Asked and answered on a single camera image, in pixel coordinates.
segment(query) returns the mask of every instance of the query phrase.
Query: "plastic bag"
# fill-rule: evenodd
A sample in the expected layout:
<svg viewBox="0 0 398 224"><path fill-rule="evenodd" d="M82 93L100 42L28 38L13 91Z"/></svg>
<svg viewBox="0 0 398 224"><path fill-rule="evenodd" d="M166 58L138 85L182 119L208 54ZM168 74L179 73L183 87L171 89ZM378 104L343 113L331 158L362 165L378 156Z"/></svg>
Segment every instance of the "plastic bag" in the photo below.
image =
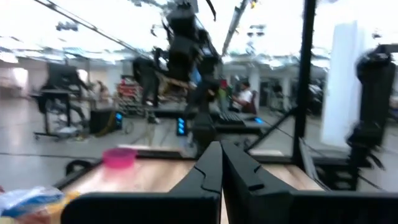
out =
<svg viewBox="0 0 398 224"><path fill-rule="evenodd" d="M29 190L13 190L0 195L0 216L17 218L35 213L46 205L57 203L64 194L54 187L35 187Z"/></svg>

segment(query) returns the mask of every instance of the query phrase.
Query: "floor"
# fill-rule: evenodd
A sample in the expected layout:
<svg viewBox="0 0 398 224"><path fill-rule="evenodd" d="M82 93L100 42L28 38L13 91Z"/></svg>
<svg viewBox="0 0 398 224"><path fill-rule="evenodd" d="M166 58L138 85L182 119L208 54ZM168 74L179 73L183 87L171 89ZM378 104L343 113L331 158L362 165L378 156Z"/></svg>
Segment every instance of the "floor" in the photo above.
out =
<svg viewBox="0 0 398 224"><path fill-rule="evenodd" d="M262 117L269 123L277 120L276 116L263 112ZM50 138L34 139L32 132L42 129L42 116L37 111L37 105L27 100L0 100L0 164L3 172L0 174L0 185L6 190L23 189L36 185L52 185L64 177L65 164L76 158L100 158L105 149L117 144L147 144L146 139L140 139L145 130L144 120L134 122L134 129L129 134L117 132L102 138L89 138L76 142L64 140L54 142ZM279 150L290 154L292 148L294 119L286 121L280 130L273 132L254 153L266 150ZM346 151L333 149L319 142L320 122L309 119L307 124L307 142L321 151ZM177 138L175 123L172 120L162 120L155 129L153 146L181 147L184 140ZM363 175L371 182L387 191L398 191L398 128L393 125L388 128L384 149L377 156L384 163L386 170L364 170ZM371 185L363 182L360 190L375 191Z"/></svg>

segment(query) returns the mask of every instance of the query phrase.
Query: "wooden table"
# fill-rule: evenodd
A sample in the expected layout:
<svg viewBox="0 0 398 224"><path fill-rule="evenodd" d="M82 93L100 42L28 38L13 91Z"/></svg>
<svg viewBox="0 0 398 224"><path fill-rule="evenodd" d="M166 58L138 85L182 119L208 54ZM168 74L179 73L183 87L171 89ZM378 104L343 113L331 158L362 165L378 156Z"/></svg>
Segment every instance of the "wooden table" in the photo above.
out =
<svg viewBox="0 0 398 224"><path fill-rule="evenodd" d="M146 146L134 146L134 148L148 149ZM281 155L279 151L270 151L270 154ZM64 191L76 190L83 194L88 192L168 192L183 179L194 164L193 161L138 159L134 167L124 171L111 171L99 166L72 183ZM263 165L262 167L296 189L322 190L296 166ZM224 195L221 207L221 223L228 224Z"/></svg>

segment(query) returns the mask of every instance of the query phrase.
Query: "ceiling light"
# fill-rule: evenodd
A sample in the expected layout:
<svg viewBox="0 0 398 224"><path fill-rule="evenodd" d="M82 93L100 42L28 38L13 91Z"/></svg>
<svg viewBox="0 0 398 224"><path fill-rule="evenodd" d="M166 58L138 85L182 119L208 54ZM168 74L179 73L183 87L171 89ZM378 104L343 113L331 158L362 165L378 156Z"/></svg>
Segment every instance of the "ceiling light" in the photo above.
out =
<svg viewBox="0 0 398 224"><path fill-rule="evenodd" d="M18 58L10 52L0 52L0 60L7 63L18 63Z"/></svg>

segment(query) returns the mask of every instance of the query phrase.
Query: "pink bowl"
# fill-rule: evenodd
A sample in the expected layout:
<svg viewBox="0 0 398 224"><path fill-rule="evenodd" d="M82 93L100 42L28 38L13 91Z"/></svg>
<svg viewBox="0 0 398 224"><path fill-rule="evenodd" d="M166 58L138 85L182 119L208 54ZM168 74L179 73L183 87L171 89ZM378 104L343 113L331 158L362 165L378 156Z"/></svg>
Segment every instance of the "pink bowl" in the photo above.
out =
<svg viewBox="0 0 398 224"><path fill-rule="evenodd" d="M104 165L113 169L124 169L134 165L137 151L130 148L108 149L103 153Z"/></svg>

